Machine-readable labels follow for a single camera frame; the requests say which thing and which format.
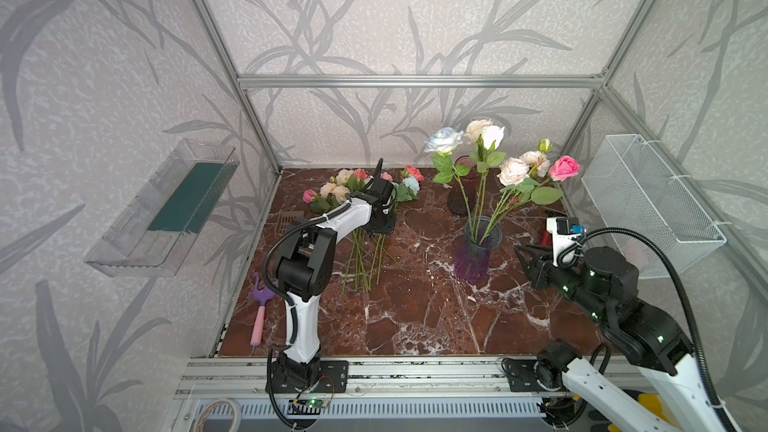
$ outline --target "wire mesh basket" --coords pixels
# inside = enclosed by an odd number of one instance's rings
[[[581,179],[609,227],[635,230],[658,245],[678,272],[726,241],[698,201],[654,148],[638,134],[606,136]],[[638,240],[613,235],[640,278],[669,277],[656,254]]]

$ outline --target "brown marble surface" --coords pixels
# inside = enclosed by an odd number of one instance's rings
[[[423,169],[419,199],[400,204],[397,226],[386,246],[397,257],[387,258],[379,284],[370,292],[350,290],[344,295],[342,276],[351,242],[336,249],[333,277],[320,297],[318,334],[323,355],[403,354],[536,354],[550,341],[562,338],[581,352],[600,342],[600,331],[575,306],[553,290],[534,291],[514,255],[515,244],[538,240],[546,211],[540,206],[517,210],[504,221],[504,241],[491,256],[487,279],[467,284],[452,273],[454,254],[462,245],[465,219],[446,208],[448,190],[430,180],[434,169]],[[390,171],[396,180],[398,171]],[[253,348],[250,336],[258,305],[254,303],[253,271],[277,240],[281,210],[311,212],[301,197],[317,190],[330,169],[288,169],[270,210],[264,234],[254,255],[224,342],[222,357],[266,355],[266,344],[285,341],[285,306],[280,298],[266,304],[264,339]],[[488,190],[498,190],[488,178]]]

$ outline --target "wall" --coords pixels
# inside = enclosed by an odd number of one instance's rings
[[[0,430],[154,430],[274,176],[187,0],[2,0],[0,66]],[[241,164],[182,269],[84,264],[184,137]]]
[[[662,0],[610,86],[632,105],[747,238],[768,258],[768,0]],[[602,106],[576,145],[588,163],[607,133],[627,133]],[[569,192],[596,226],[579,184]],[[768,420],[768,307],[722,250],[683,273],[718,392],[739,422]],[[684,323],[667,280],[640,296]]]
[[[592,74],[639,0],[206,0],[240,74]],[[251,90],[286,165],[428,163],[477,116],[564,140],[586,90]]]

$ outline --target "white flower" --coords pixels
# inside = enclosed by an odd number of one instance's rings
[[[483,130],[480,131],[480,139],[482,139],[482,146],[485,147],[485,150],[490,150],[494,142],[498,148],[498,144],[502,143],[502,139],[504,139],[504,127],[483,127]]]
[[[528,177],[528,164],[520,158],[508,158],[502,164],[502,173],[496,177],[504,186],[516,186]]]
[[[339,203],[346,200],[346,195],[350,193],[350,190],[344,186],[338,186],[333,189],[333,196],[339,201]]]
[[[464,132],[456,132],[451,127],[443,127],[435,132],[435,135],[430,137],[426,142],[426,152],[437,152],[438,154],[447,155],[458,147],[462,143],[462,136]]]
[[[325,184],[322,184],[322,187],[320,188],[320,196],[322,198],[328,198],[328,194],[333,193],[333,189],[336,188],[336,184],[331,182],[326,182]]]
[[[492,125],[493,122],[487,119],[473,120],[467,126],[467,131],[464,132],[464,137],[469,138],[469,141],[474,144],[480,138],[480,132],[482,132],[485,127]]]
[[[539,177],[546,177],[547,171],[552,165],[549,159],[539,150],[529,150],[520,156],[520,160],[523,160],[529,167],[535,168]]]
[[[405,185],[408,186],[408,188],[413,190],[414,194],[418,194],[419,187],[418,187],[418,180],[416,179],[416,177],[405,177],[402,180],[402,183],[404,183]]]
[[[354,170],[349,170],[348,168],[342,168],[339,170],[339,174],[336,175],[336,183],[340,186],[344,186],[346,184],[346,181],[350,180],[350,177],[352,177],[355,174]]]

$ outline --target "artificial flower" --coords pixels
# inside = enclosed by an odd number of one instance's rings
[[[366,174],[366,171],[358,168],[355,170],[355,177],[357,177],[358,180],[365,180],[366,178],[369,178],[370,176]]]
[[[482,132],[485,127],[492,125],[493,122],[487,119],[473,120],[467,126],[467,131],[464,132],[464,137],[469,138],[469,141],[474,144],[480,138],[480,132]]]
[[[354,175],[354,171],[349,170],[348,168],[342,168],[339,170],[339,174],[336,176],[336,183],[340,186],[344,186],[346,181],[350,180],[352,175]]]
[[[337,186],[333,189],[333,196],[339,201],[339,203],[346,200],[346,195],[350,193],[350,190],[344,186]]]
[[[552,150],[552,142],[549,141],[549,139],[539,140],[538,141],[538,150],[545,154]]]
[[[496,177],[504,186],[516,186],[528,177],[528,164],[520,158],[508,158],[502,164],[502,173]]]
[[[418,194],[419,187],[418,187],[418,179],[416,177],[412,177],[412,176],[405,177],[402,180],[402,183],[408,186],[408,188],[410,188],[411,190],[413,190],[414,194]]]
[[[462,143],[462,137],[464,132],[456,132],[451,127],[443,127],[435,132],[435,135],[430,137],[426,142],[426,152],[437,152],[444,156],[454,151],[459,144]]]
[[[415,167],[411,167],[411,166],[408,166],[408,167],[406,167],[406,172],[408,172],[408,174],[406,175],[406,177],[408,177],[408,176],[410,176],[410,177],[413,177],[413,178],[415,178],[416,180],[418,180],[419,182],[421,182],[422,180],[424,180],[424,176],[422,175],[421,171],[420,171],[420,170],[418,170],[418,169],[417,169],[417,168],[415,168]]]
[[[502,143],[502,139],[504,139],[504,127],[483,127],[483,130],[480,131],[480,139],[482,140],[482,146],[485,147],[485,150],[490,150],[494,143],[496,144],[496,147],[498,147],[498,144]]]
[[[312,201],[315,200],[316,195],[317,195],[317,192],[313,191],[311,188],[308,188],[307,190],[304,191],[304,196],[301,199],[307,204],[311,204]]]
[[[336,185],[336,184],[334,184],[334,183],[332,183],[332,182],[326,182],[326,183],[325,183],[325,184],[323,184],[323,185],[322,185],[322,187],[320,188],[320,196],[321,196],[322,198],[328,198],[328,194],[331,194],[331,193],[333,193],[333,190],[334,190],[336,187],[337,187],[337,185]]]
[[[568,177],[576,177],[580,168],[575,158],[562,156],[549,169],[549,176],[552,180],[565,180]]]
[[[539,150],[529,150],[520,159],[528,164],[531,169],[535,168],[539,177],[546,177],[547,171],[552,164],[549,159]]]

